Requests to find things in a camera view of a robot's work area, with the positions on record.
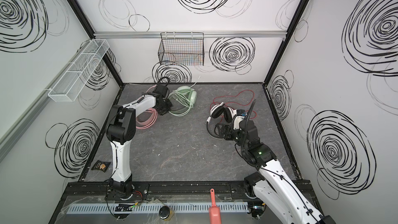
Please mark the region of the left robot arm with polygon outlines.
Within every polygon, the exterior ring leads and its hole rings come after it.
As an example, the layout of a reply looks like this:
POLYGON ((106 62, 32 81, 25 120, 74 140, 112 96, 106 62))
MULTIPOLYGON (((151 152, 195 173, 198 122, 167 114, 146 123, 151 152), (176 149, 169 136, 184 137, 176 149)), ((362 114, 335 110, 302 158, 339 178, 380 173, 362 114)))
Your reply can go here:
POLYGON ((106 124, 106 136, 113 154, 113 173, 109 179, 110 189, 122 200, 134 194, 130 168, 130 146, 136 133, 136 117, 153 108, 164 115, 173 106, 168 99, 170 78, 161 77, 152 92, 124 105, 113 105, 106 124))

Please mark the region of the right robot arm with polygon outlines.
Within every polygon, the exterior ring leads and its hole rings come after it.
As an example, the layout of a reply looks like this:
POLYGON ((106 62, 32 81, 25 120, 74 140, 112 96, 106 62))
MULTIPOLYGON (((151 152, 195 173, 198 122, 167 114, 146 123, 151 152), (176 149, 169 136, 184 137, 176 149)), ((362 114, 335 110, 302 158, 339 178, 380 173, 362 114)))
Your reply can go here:
POLYGON ((260 199, 283 224, 333 224, 330 215, 323 215, 293 183, 273 151, 260 141, 258 129, 249 110, 234 110, 224 103, 210 110, 211 119, 223 116, 224 123, 215 125, 209 135, 215 139, 233 141, 241 158, 256 172, 245 177, 245 193, 260 199))

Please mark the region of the pink headphones with cable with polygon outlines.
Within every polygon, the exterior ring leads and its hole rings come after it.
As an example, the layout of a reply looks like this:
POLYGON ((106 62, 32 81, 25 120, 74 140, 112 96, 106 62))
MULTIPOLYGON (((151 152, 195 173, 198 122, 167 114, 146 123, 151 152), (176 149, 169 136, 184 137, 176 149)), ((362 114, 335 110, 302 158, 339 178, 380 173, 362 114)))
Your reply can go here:
POLYGON ((145 130, 153 126, 158 118, 158 113, 154 108, 150 108, 136 117, 136 129, 145 130))

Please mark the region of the green headphones with cable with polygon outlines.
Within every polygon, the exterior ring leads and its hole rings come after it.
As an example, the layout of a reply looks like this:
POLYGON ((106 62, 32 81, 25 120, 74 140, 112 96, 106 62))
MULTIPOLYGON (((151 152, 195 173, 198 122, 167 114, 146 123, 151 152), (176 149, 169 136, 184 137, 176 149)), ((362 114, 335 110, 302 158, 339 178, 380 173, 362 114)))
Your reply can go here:
POLYGON ((176 90, 173 90, 168 99, 173 99, 175 102, 183 106, 179 110, 170 110, 169 113, 176 117, 182 117, 187 115, 193 108, 197 100, 197 92, 192 86, 180 86, 176 90))

